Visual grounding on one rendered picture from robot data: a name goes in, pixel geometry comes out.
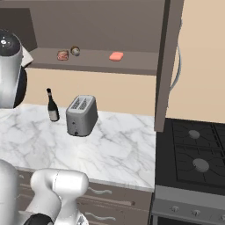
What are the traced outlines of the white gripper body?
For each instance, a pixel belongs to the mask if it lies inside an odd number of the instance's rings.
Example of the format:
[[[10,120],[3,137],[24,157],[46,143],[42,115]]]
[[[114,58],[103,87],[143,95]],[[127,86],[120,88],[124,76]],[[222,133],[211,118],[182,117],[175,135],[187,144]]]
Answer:
[[[21,66],[25,68],[29,63],[33,61],[33,58],[24,47],[22,48],[22,52],[23,52],[23,58],[22,58]]]

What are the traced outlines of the red patterned bar soap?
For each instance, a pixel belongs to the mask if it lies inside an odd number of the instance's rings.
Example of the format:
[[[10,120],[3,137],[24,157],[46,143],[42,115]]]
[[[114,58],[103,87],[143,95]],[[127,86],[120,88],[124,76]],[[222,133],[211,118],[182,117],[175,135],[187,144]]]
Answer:
[[[67,61],[68,59],[69,59],[69,51],[68,50],[61,50],[57,53],[58,61]]]

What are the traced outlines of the pink bar soap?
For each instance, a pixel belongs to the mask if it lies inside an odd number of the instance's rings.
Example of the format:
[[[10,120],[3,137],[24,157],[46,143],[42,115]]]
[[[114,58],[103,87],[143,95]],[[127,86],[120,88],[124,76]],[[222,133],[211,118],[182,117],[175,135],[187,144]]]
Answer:
[[[112,52],[112,54],[109,56],[109,59],[113,62],[119,62],[123,58],[122,52]]]

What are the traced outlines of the brown cabinet door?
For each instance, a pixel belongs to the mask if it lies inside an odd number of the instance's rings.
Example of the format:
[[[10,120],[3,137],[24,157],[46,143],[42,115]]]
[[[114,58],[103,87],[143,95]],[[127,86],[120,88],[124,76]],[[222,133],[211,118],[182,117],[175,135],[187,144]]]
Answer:
[[[155,131],[162,132],[185,0],[164,0],[163,24],[156,72]]]

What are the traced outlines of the dark wine bottle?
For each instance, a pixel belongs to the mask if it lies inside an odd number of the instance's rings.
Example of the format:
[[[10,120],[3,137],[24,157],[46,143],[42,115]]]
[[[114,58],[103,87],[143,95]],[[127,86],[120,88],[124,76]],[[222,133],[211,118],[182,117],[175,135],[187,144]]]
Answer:
[[[53,122],[56,122],[60,119],[59,111],[57,104],[54,102],[52,97],[52,92],[50,88],[47,88],[47,95],[48,95],[48,115],[49,119]]]

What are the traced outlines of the grey toaster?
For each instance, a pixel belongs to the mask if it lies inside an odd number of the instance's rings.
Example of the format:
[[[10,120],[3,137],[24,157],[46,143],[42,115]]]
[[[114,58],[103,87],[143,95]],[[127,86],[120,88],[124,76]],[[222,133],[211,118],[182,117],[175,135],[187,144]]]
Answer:
[[[92,95],[78,95],[66,110],[67,132],[73,136],[88,136],[97,120],[97,102]]]

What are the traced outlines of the brown drawer front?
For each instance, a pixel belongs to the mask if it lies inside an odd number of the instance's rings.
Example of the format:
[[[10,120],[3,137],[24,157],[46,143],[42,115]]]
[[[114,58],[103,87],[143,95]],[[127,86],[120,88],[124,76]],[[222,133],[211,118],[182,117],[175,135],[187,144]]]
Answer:
[[[30,171],[18,171],[19,174],[19,197],[18,206],[20,210],[25,210],[33,199],[34,192],[30,186]],[[91,190],[80,198],[88,200],[102,201],[104,203],[116,204],[123,207],[131,207],[134,209],[149,210],[151,201],[151,192],[122,188],[113,185],[102,185],[98,183],[90,183],[90,187],[95,190],[111,190],[112,194],[97,195]]]
[[[90,225],[148,225],[149,221],[149,212],[146,210],[122,207],[86,198],[80,198],[77,201],[77,206]],[[116,221],[98,221],[92,216],[85,215],[85,212],[97,216],[111,216],[116,218]]]

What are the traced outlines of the black gas hob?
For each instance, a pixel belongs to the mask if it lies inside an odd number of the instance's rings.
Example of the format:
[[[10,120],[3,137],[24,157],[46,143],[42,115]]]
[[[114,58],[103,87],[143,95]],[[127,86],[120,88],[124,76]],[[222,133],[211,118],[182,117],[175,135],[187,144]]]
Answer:
[[[171,211],[173,206],[178,212]],[[192,210],[200,210],[199,216]],[[225,124],[167,119],[156,134],[150,225],[225,225]]]

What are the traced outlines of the brown open wall cabinet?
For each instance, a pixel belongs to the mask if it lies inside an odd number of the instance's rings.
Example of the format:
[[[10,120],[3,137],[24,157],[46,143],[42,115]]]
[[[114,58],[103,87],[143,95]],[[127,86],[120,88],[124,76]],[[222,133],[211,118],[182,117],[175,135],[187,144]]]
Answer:
[[[0,27],[20,38],[36,69],[154,76],[163,10],[164,0],[0,0]],[[61,50],[67,61],[57,60]],[[112,52],[123,58],[111,61]]]

